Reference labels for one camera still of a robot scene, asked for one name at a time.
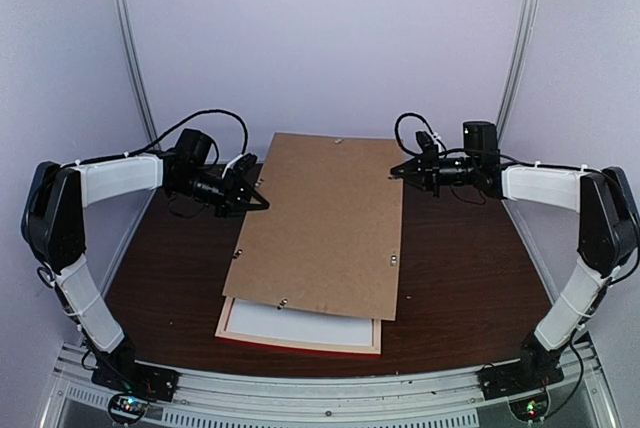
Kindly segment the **brown backing board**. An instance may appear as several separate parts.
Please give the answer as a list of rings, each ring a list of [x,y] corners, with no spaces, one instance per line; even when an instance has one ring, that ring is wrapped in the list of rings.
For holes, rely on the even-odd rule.
[[[391,139],[274,135],[223,294],[309,312],[396,318],[403,159]]]

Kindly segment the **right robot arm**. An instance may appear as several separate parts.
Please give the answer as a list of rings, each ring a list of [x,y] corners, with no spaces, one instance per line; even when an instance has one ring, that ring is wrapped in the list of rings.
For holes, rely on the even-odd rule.
[[[512,378],[535,388],[571,338],[592,318],[629,259],[639,256],[639,213],[623,169],[523,162],[489,149],[413,154],[390,170],[393,179],[438,196],[471,186],[487,198],[573,213],[576,261],[547,314],[522,344]]]

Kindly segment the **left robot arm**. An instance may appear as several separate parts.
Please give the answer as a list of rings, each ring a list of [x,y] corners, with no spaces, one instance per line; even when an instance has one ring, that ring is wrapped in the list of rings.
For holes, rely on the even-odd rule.
[[[269,208],[246,179],[253,154],[239,155],[213,175],[202,159],[185,151],[125,153],[36,168],[21,222],[23,239],[48,273],[48,285],[79,327],[106,377],[123,392],[144,381],[133,342],[111,314],[89,272],[84,211],[122,195],[162,189],[211,207],[218,217]]]

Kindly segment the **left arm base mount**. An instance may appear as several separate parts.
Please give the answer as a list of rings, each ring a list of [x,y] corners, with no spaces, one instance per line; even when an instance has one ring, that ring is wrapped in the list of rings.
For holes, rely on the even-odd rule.
[[[134,349],[129,346],[118,347],[112,353],[95,351],[94,355],[94,384],[152,402],[174,399],[179,379],[175,370],[137,362]]]

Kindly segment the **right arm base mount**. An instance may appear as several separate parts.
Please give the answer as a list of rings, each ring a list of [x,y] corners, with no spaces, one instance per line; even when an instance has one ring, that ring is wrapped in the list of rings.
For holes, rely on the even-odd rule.
[[[542,346],[528,345],[516,361],[486,364],[476,374],[485,400],[509,397],[541,390],[561,382],[564,374],[559,365],[560,350],[546,351]]]

